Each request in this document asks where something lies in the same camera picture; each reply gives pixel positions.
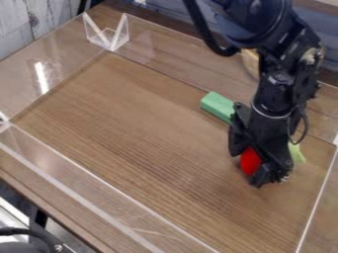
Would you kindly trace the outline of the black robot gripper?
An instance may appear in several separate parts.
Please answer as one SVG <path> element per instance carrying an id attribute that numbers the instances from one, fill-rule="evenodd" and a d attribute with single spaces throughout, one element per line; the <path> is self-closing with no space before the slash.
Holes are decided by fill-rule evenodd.
<path id="1" fill-rule="evenodd" d="M 289 152 L 289 118 L 292 108 L 253 102 L 250 106 L 237 102 L 229 130 L 229 151 L 233 157 L 253 147 L 264 164 L 250 177 L 250 185 L 262 188 L 281 183 L 293 170 Z"/>

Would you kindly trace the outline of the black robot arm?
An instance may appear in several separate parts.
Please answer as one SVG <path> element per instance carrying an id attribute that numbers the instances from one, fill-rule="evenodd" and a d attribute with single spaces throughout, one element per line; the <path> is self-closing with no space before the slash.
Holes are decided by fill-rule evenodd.
<path id="1" fill-rule="evenodd" d="M 197 0 L 182 0 L 203 42 L 229 57 L 253 49 L 260 57 L 260 84 L 249 105 L 237 102 L 230 118 L 229 150 L 234 157 L 254 153 L 249 173 L 260 188 L 282 182 L 294 168 L 289 147 L 298 145 L 298 127 L 309 126 L 308 101 L 316 98 L 324 46 L 317 32 L 293 8 L 293 0 L 205 0 L 214 12 L 222 46 L 213 36 Z"/>

